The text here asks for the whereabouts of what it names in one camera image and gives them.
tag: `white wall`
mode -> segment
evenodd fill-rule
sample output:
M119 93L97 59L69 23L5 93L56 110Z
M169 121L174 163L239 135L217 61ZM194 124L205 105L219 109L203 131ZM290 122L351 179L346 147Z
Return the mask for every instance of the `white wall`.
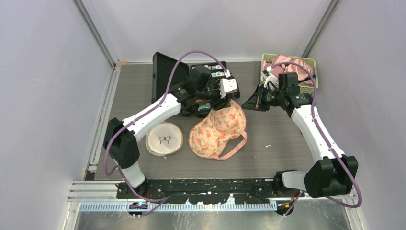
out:
M310 57L324 124L357 157L367 229L406 225L406 2L342 1Z
M111 53L121 61L150 62L156 51L178 58L193 49L225 60L301 55L330 0L83 2Z
M71 0L0 1L0 229L56 230L111 68Z

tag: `pink strap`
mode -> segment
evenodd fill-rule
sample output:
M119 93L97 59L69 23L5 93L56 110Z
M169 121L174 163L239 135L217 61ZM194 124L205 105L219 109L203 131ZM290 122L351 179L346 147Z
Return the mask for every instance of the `pink strap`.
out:
M242 131L241 136L244 138L242 139L242 141L235 146L231 151L229 151L226 155L222 156L222 157L218 157L217 154L213 154L214 159L216 160L227 160L228 158L230 158L231 156L233 156L238 150L240 150L240 148L242 148L246 142L247 142L247 133L245 131Z

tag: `gray wood tabletop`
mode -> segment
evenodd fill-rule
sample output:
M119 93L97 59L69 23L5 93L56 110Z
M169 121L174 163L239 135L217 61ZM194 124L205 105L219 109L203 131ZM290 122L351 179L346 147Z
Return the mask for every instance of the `gray wood tabletop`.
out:
M228 68L237 78L241 97L245 102L259 83L260 62L229 62ZM124 65L115 92L110 119L119 120L132 116L151 104L152 64ZM297 169L307 171L313 165L312 156L299 128L281 108L267 112L245 110L247 118L246 145L233 157L225 161L202 159L196 156L187 143L191 128L202 119L177 115L166 120L183 131L182 148L166 157L149 153L145 138L138 142L142 172L148 179L175 178L254 178L273 177L277 171ZM227 143L224 150L232 149L239 138ZM95 179L106 179L104 175L104 149L100 156ZM109 169L114 161L109 159ZM108 179L120 179L115 172Z

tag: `yellow basket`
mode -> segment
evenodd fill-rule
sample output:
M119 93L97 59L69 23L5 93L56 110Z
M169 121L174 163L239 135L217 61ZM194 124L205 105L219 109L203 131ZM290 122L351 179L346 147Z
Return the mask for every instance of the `yellow basket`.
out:
M265 79L262 74L262 69L263 69L263 63L264 61L271 62L272 57L277 56L277 54L262 54L262 61L261 61L261 83L265 83ZM304 57L293 57L292 58L297 58L301 60L305 60L309 65L311 65L315 69L315 81L316 81L316 88L318 88L318 76L317 76L317 68L316 68L316 61L311 58L304 58ZM299 85L300 87L300 93L312 93L313 92L313 86L308 86L308 85Z

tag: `black eyeglasses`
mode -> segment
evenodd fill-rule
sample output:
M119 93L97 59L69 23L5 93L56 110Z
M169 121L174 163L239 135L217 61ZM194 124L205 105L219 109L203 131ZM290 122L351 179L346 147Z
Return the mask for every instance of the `black eyeglasses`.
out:
M159 144L161 144L163 141L167 141L169 144L170 141L170 136L166 136L166 137L158 137L159 138Z

